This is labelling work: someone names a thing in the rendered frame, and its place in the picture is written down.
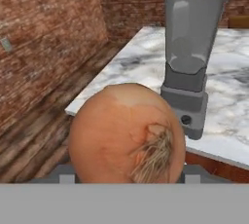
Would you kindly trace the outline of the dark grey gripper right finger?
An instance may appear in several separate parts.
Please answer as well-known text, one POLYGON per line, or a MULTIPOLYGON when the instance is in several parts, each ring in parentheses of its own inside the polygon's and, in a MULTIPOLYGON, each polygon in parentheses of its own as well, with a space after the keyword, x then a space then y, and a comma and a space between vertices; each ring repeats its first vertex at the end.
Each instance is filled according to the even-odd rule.
POLYGON ((229 183, 229 181, 223 177, 209 173, 200 165, 184 165, 178 183, 229 183))

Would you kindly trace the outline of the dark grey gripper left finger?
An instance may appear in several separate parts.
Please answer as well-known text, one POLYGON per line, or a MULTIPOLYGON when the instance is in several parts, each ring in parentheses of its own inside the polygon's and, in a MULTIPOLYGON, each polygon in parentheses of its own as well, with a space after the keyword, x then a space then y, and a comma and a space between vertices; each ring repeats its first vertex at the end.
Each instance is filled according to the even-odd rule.
POLYGON ((73 167, 69 164, 58 165, 48 175, 41 178, 34 178, 31 183, 46 183, 46 184, 75 184, 79 182, 79 178, 73 167))

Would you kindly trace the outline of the brown onion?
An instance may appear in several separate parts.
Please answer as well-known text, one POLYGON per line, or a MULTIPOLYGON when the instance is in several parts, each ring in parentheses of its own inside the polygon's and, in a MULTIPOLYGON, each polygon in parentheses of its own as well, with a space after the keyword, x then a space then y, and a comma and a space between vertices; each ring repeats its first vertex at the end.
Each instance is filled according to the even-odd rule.
POLYGON ((169 104, 135 83, 110 85, 89 98, 73 119, 68 146, 83 183, 174 183, 186 154, 169 104))

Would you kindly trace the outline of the grey blender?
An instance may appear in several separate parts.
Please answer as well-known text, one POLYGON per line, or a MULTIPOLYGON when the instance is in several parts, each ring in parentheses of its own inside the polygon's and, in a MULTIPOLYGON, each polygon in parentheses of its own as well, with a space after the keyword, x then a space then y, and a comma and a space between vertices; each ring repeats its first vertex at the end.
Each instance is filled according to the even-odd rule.
POLYGON ((208 93, 206 70, 228 0, 164 0, 165 73, 160 95, 193 140, 202 137, 208 93))

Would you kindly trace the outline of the wooden cupboard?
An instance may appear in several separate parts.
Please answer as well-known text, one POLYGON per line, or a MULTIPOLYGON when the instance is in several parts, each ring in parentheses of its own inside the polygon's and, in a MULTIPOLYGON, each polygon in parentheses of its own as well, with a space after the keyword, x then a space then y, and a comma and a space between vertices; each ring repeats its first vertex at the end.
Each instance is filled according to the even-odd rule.
POLYGON ((226 178, 232 182, 249 183, 249 170, 209 159, 191 152, 186 153, 186 163, 200 165, 209 173, 226 178))

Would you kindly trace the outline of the grey wall socket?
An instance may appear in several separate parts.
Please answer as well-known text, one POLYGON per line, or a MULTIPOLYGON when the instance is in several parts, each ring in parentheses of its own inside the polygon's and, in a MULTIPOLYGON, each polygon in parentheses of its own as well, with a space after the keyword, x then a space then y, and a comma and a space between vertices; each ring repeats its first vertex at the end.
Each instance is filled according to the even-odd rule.
POLYGON ((9 41, 9 39, 8 39, 7 37, 2 38, 2 39, 0 40, 0 43, 1 43, 2 47, 3 47, 3 49, 4 49, 7 53, 9 53, 9 52, 13 49, 13 48, 12 48, 12 45, 11 45, 11 43, 10 43, 10 41, 9 41))

